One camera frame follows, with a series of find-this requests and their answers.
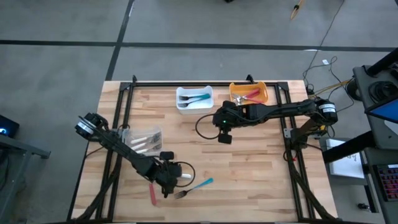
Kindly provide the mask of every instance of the computer equipment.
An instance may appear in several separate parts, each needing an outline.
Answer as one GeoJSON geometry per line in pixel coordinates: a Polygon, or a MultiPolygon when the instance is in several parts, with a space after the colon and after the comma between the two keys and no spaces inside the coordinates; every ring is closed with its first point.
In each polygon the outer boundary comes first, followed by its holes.
{"type": "Polygon", "coordinates": [[[374,168],[384,200],[398,201],[398,164],[376,165],[374,168]]]}
{"type": "Polygon", "coordinates": [[[366,109],[365,113],[398,124],[398,95],[376,103],[366,109]]]}
{"type": "Polygon", "coordinates": [[[19,124],[17,122],[0,115],[0,134],[13,138],[18,128],[19,124]]]}

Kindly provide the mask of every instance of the white paper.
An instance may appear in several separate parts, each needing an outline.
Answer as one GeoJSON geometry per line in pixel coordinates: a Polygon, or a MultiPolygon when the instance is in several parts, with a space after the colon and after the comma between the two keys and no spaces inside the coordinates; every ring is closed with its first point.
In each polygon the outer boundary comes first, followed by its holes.
{"type": "MultiPolygon", "coordinates": [[[[326,146],[328,149],[339,146],[343,143],[344,141],[338,141],[334,139],[326,140],[326,146]]],[[[345,177],[355,177],[362,179],[364,178],[361,156],[359,155],[359,152],[337,160],[335,162],[331,162],[329,166],[331,175],[340,175],[345,177]]]]}

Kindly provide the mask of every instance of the monitor screen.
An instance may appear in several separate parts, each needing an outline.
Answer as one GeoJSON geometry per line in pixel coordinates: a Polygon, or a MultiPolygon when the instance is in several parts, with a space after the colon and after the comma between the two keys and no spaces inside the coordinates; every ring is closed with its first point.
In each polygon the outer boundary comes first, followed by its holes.
{"type": "Polygon", "coordinates": [[[373,108],[369,111],[370,115],[382,118],[394,123],[398,123],[398,98],[384,105],[373,108]]]}

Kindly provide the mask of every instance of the fork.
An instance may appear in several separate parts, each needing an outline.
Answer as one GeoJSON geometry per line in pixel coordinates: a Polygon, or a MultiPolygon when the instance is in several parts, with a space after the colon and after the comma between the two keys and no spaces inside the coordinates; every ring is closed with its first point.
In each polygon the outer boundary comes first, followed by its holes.
{"type": "Polygon", "coordinates": [[[181,191],[181,192],[175,194],[175,195],[174,195],[174,199],[183,198],[183,197],[185,197],[185,196],[188,194],[188,192],[190,192],[191,190],[193,190],[193,189],[198,189],[199,187],[202,187],[202,186],[204,186],[204,185],[208,185],[208,184],[210,184],[210,183],[213,183],[213,178],[209,178],[208,180],[204,181],[203,183],[201,183],[201,184],[195,186],[194,188],[192,188],[192,189],[190,189],[190,190],[183,190],[183,191],[181,191]]]}

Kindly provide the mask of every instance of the blue screen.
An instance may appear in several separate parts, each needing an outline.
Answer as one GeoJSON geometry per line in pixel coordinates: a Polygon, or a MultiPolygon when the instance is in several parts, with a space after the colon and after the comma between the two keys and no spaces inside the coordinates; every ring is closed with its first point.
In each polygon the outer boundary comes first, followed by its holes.
{"type": "Polygon", "coordinates": [[[372,113],[389,118],[398,123],[398,99],[393,100],[385,105],[379,106],[371,111],[372,113]]]}

